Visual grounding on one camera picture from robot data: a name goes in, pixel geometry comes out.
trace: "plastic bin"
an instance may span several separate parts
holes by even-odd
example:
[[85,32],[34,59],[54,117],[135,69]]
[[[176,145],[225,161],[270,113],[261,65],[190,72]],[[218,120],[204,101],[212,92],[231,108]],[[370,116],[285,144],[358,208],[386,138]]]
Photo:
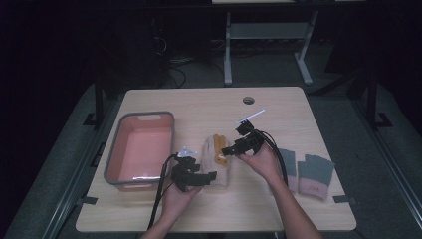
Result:
[[105,181],[120,191],[156,188],[162,165],[172,152],[173,135],[170,112],[123,116],[105,166]]

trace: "human hand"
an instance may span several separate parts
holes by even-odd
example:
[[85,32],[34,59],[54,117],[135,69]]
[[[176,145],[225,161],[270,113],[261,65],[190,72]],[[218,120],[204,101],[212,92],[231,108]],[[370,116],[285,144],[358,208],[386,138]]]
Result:
[[164,188],[168,187],[168,189],[163,195],[161,218],[165,217],[176,221],[192,199],[202,190],[202,187],[193,187],[189,191],[182,192],[171,179],[166,180],[165,184]]
[[269,181],[271,178],[280,176],[279,163],[273,150],[264,142],[260,150],[255,155],[236,155],[246,162],[255,172]]

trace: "wooden table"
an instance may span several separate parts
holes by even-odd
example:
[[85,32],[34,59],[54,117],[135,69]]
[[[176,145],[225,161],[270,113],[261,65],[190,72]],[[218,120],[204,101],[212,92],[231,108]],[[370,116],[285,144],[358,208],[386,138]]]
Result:
[[[244,97],[255,103],[245,105]],[[127,113],[169,111],[175,116],[174,151],[184,145],[201,151],[206,137],[214,133],[230,140],[239,138],[234,121],[261,108],[266,111],[251,119],[259,130],[268,132],[278,144],[296,152],[329,159],[306,96],[300,88],[223,88],[190,90],[141,90],[125,95],[105,146],[88,197],[77,221],[83,232],[144,231],[147,228],[155,192],[120,192],[105,182],[103,174],[118,119]],[[356,221],[348,203],[335,203],[344,195],[336,172],[328,200],[300,194],[295,198],[318,230],[352,230]],[[282,231],[277,206],[266,182],[244,162],[233,158],[229,186],[225,190],[204,188],[172,228],[173,232]]]

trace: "cable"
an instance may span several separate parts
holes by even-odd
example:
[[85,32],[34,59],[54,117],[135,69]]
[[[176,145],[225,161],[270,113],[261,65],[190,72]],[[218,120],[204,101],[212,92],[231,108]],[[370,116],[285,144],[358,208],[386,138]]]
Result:
[[260,55],[263,50],[259,50],[257,47],[260,47],[260,44],[248,44],[239,42],[237,44],[230,44],[232,46],[232,53],[231,56],[233,58],[252,58],[257,55]]
[[168,185],[168,186],[164,189],[164,191],[163,191],[163,192],[162,192],[162,194],[161,194],[161,197],[163,197],[163,196],[164,196],[164,193],[168,190],[168,188],[170,188],[170,186],[171,186],[171,185],[173,185],[173,183],[174,183],[174,181],[171,181],[170,185]]
[[174,85],[175,85],[174,87],[176,89],[180,89],[181,87],[183,87],[183,85],[186,83],[186,74],[183,71],[176,69],[176,68],[172,68],[172,67],[169,67],[168,70],[173,70],[173,71],[179,72],[183,76],[183,81],[180,85],[177,85],[175,78],[172,77],[173,81],[174,81]]
[[223,75],[223,78],[224,78],[224,71],[223,71],[223,69],[221,69],[220,66],[218,66],[216,63],[213,63],[212,61],[210,63],[211,63],[211,65],[213,65],[214,67],[216,67],[218,69],[218,71],[221,73],[221,75]]
[[362,239],[367,239],[367,237],[365,237],[359,230],[357,230],[357,228],[354,228],[353,230],[357,235],[359,235]]
[[156,54],[162,56],[165,52],[165,50],[167,50],[167,42],[165,41],[164,38],[161,37],[154,37],[155,40],[160,40],[164,43],[163,49],[161,50],[161,52],[155,52]]
[[154,202],[154,206],[152,207],[152,212],[151,212],[151,218],[149,219],[149,225],[148,225],[148,229],[152,227],[152,225],[154,224],[154,220],[155,220],[155,214],[157,212],[157,208],[158,208],[158,204],[159,201],[161,200],[162,197],[162,187],[164,184],[164,177],[165,177],[165,172],[167,171],[167,164],[170,161],[171,158],[175,157],[176,154],[171,154],[164,162],[164,164],[162,164],[162,169],[161,169],[161,174],[159,177],[159,182],[158,182],[158,189],[157,189],[157,194],[155,195],[155,202]]
[[219,45],[217,47],[214,47],[211,49],[211,54],[217,54],[224,50],[224,47],[226,46],[226,41],[224,40],[211,40],[211,43],[218,43]]
[[195,61],[196,58],[183,58],[183,59],[173,59],[170,60],[172,64],[186,64]]
[[288,182],[288,173],[286,171],[285,162],[283,161],[282,154],[279,152],[279,149],[276,145],[276,142],[274,139],[270,136],[271,139],[269,139],[265,134],[269,135],[267,132],[259,131],[257,129],[254,130],[257,134],[259,134],[264,141],[269,145],[269,147],[273,150],[273,152],[276,154],[276,157],[279,159],[280,168],[282,169],[282,175],[283,175],[283,181],[287,186],[289,186]]

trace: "black wire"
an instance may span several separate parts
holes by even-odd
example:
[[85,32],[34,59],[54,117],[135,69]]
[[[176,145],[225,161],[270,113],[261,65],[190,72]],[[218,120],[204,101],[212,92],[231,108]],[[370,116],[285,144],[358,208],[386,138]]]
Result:
[[287,174],[287,171],[286,171],[285,162],[283,161],[282,154],[279,152],[279,149],[277,148],[277,145],[274,142],[273,138],[270,136],[271,139],[269,139],[267,136],[264,135],[264,133],[262,131],[255,130],[255,132],[257,134],[259,134],[264,139],[264,141],[269,145],[269,147],[276,154],[277,158],[279,159],[280,168],[282,169],[283,181],[285,182],[285,184],[287,186],[289,186],[288,174]]
[[[236,44],[238,44],[238,40],[230,40],[230,47],[235,46]],[[213,57],[224,56],[226,54],[226,44],[224,43],[224,45],[221,48],[217,50],[213,50],[211,54],[213,55]]]
[[359,230],[357,230],[357,228],[354,228],[353,230],[357,235],[359,235],[362,239],[367,239],[367,237],[365,237]]
[[169,75],[168,78],[173,82],[174,88],[176,88],[177,87],[176,79],[172,75]]
[[181,87],[183,87],[183,85],[186,83],[186,74],[183,71],[176,69],[176,68],[169,67],[168,69],[179,72],[183,76],[183,81],[180,85],[177,85],[176,80],[174,80],[174,85],[175,85],[176,89],[180,89]]
[[233,52],[230,54],[233,58],[252,58],[260,54],[259,50],[255,47],[245,45],[244,49],[240,49],[240,53],[236,53],[236,48],[233,48]]
[[173,185],[174,181],[171,181],[170,185],[167,186],[167,188],[164,189],[164,191],[161,194],[161,198],[164,196],[164,193],[170,188],[171,185]]
[[167,170],[167,164],[170,161],[170,159],[175,157],[175,156],[176,156],[176,154],[171,154],[165,160],[164,164],[162,164],[161,174],[160,174],[160,178],[159,178],[159,182],[158,182],[157,194],[155,195],[155,202],[154,202],[154,206],[152,207],[151,218],[149,219],[148,229],[151,228],[152,225],[154,224],[155,214],[157,212],[159,201],[161,200],[161,197],[162,197],[161,191],[162,191],[162,187],[163,187],[163,184],[164,184],[164,177],[165,177],[165,172]]
[[194,62],[198,62],[198,59],[192,58],[190,60],[186,60],[186,61],[183,61],[183,62],[171,63],[171,65],[174,66],[174,67],[182,67],[184,65],[188,65],[188,64],[191,64],[191,63],[194,63]]
[[213,62],[210,62],[211,63],[211,65],[213,65],[214,67],[216,67],[217,69],[218,69],[218,71],[221,73],[221,75],[223,76],[223,78],[224,78],[224,71],[223,71],[223,69],[221,69],[221,67],[220,66],[218,66],[217,64],[215,64],[215,63],[213,63]]

